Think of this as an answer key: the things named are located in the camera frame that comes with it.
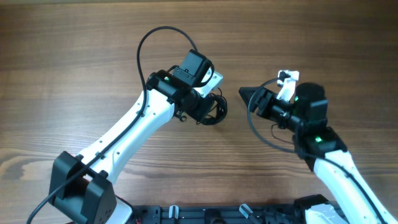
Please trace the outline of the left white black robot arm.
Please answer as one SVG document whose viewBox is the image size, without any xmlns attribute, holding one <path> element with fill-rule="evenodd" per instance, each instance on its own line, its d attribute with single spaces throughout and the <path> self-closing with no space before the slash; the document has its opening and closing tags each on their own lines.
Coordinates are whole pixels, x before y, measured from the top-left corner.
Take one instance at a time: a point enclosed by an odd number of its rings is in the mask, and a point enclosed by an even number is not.
<svg viewBox="0 0 398 224">
<path fill-rule="evenodd" d="M 203 121 L 213 106 L 211 92 L 222 82 L 212 62 L 195 50 L 181 65 L 150 74 L 138 100 L 108 132 L 77 155 L 64 151 L 55 159 L 49 204 L 74 223 L 129 223 L 134 209 L 113 188 L 125 165 L 180 112 Z"/>
</svg>

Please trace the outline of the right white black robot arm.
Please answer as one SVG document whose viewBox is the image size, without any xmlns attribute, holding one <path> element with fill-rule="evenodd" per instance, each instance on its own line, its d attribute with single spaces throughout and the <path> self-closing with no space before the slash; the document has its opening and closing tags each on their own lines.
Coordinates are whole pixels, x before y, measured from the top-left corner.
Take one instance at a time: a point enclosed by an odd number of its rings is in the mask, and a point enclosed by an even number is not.
<svg viewBox="0 0 398 224">
<path fill-rule="evenodd" d="M 328 126 L 324 88 L 302 83 L 289 88 L 295 96 L 282 98 L 265 85 L 239 89 L 247 116 L 257 113 L 281 129 L 293 132 L 293 153 L 320 179 L 349 223 L 397 223 L 359 173 L 339 135 Z"/>
</svg>

